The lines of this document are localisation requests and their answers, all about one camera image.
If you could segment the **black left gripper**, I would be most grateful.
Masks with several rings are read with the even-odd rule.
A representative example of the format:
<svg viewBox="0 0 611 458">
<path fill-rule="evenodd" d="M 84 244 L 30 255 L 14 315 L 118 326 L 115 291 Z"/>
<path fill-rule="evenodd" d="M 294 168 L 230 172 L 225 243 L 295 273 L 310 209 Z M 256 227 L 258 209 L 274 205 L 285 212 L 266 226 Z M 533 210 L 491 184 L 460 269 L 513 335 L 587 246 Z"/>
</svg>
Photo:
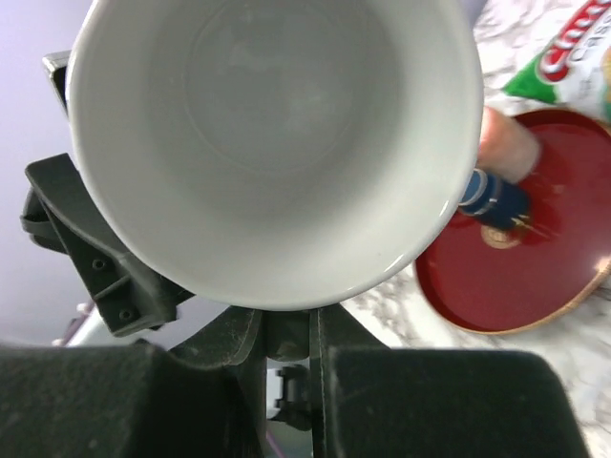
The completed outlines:
<svg viewBox="0 0 611 458">
<path fill-rule="evenodd" d="M 278 412 L 272 421 L 310 431 L 309 369 L 299 364 L 309 358 L 309 313 L 267 312 L 265 331 L 266 356 L 283 364 L 276 370 L 282 391 L 274 401 Z"/>
</svg>

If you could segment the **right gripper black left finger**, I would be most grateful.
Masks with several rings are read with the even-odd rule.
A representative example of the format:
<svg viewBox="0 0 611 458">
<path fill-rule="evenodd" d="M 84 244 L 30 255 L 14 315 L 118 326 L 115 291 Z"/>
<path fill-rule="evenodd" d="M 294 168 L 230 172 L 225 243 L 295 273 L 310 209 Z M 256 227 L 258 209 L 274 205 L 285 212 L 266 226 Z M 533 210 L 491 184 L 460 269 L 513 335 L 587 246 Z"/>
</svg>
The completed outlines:
<svg viewBox="0 0 611 458">
<path fill-rule="evenodd" d="M 184 343 L 1 351 L 5 457 L 259 457 L 262 314 L 231 307 Z"/>
</svg>

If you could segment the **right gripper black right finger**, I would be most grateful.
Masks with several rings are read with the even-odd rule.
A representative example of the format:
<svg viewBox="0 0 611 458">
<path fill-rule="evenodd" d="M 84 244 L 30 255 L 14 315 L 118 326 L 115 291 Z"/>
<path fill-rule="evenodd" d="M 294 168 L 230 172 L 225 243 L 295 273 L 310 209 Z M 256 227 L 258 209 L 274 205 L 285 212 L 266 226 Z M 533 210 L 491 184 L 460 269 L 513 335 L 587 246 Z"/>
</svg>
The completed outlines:
<svg viewBox="0 0 611 458">
<path fill-rule="evenodd" d="M 318 457 L 584 457 L 556 372 L 509 350 L 391 349 L 339 305 L 309 315 Z"/>
</svg>

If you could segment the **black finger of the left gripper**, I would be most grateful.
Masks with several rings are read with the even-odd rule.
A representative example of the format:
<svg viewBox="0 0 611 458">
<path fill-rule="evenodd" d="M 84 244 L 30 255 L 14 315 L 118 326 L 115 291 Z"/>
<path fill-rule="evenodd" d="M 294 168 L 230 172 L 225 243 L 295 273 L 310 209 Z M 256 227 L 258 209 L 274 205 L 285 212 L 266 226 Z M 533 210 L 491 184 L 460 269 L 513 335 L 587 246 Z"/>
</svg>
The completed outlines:
<svg viewBox="0 0 611 458">
<path fill-rule="evenodd" d="M 141 262 L 101 216 L 66 154 L 26 167 L 31 188 L 20 217 L 38 246 L 67 255 L 116 337 L 158 329 L 194 296 Z"/>
</svg>

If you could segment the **light blue white mug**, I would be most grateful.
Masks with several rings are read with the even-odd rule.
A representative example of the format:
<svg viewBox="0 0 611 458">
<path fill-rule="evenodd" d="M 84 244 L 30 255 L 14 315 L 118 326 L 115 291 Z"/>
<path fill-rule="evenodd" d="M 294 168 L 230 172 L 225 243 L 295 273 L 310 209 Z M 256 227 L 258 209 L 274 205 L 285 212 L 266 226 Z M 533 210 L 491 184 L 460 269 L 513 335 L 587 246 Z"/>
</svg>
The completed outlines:
<svg viewBox="0 0 611 458">
<path fill-rule="evenodd" d="M 478 150 L 456 1 L 94 1 L 67 76 L 95 206 L 216 302 L 302 310 L 387 280 L 446 226 Z"/>
</svg>

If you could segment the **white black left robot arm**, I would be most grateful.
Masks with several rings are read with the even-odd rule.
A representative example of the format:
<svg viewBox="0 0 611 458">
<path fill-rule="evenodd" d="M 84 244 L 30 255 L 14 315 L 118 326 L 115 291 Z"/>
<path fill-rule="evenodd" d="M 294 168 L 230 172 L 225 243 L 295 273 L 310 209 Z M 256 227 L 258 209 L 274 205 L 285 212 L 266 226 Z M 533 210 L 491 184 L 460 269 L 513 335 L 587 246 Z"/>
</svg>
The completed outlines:
<svg viewBox="0 0 611 458">
<path fill-rule="evenodd" d="M 62 346 L 131 344 L 178 318 L 192 293 L 136 258 L 90 198 L 66 154 L 35 161 L 21 224 L 38 246 L 67 255 L 91 298 L 78 306 Z M 235 373 L 253 407 L 271 420 L 308 431 L 313 424 L 306 312 L 258 312 L 229 306 L 202 330 L 174 346 L 177 356 Z"/>
</svg>

